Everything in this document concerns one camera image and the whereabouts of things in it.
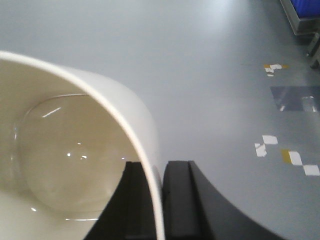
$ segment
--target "blue bin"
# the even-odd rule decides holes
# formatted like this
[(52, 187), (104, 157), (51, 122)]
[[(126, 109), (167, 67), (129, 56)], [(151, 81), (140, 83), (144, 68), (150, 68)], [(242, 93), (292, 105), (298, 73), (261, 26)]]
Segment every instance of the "blue bin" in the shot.
[(291, 0), (299, 18), (320, 17), (320, 0)]

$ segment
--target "yellow tape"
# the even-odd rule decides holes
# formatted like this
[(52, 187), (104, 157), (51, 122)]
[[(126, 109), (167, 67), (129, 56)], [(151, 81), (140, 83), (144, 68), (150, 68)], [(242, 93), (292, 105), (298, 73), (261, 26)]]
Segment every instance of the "yellow tape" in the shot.
[(281, 149), (282, 160), (287, 164), (292, 164), (289, 151), (290, 149)]

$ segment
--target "gray floor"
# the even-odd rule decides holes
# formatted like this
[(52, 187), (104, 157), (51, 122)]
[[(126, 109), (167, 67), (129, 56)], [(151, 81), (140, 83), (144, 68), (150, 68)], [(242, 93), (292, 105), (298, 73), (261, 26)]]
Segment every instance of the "gray floor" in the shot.
[[(241, 211), (288, 240), (320, 239), (318, 112), (270, 87), (319, 85), (279, 0), (0, 0), (0, 49), (111, 77), (142, 98), (164, 162), (194, 160)], [(264, 65), (289, 68), (267, 76)], [(262, 135), (277, 136), (257, 157)]]

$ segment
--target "metal frame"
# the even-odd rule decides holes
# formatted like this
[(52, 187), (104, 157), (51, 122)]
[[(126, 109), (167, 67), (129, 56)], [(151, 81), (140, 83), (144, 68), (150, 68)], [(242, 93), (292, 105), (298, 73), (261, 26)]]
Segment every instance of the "metal frame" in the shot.
[(320, 28), (320, 17), (299, 18), (290, 0), (280, 0), (295, 35), (314, 34)]

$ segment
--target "white cup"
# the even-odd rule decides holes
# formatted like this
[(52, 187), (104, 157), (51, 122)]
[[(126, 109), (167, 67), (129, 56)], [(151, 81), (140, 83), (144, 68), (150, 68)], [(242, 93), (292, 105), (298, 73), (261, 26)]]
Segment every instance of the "white cup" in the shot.
[(141, 161), (157, 239), (165, 239), (156, 127), (127, 87), (0, 51), (0, 117), (3, 239), (82, 239), (125, 161)]

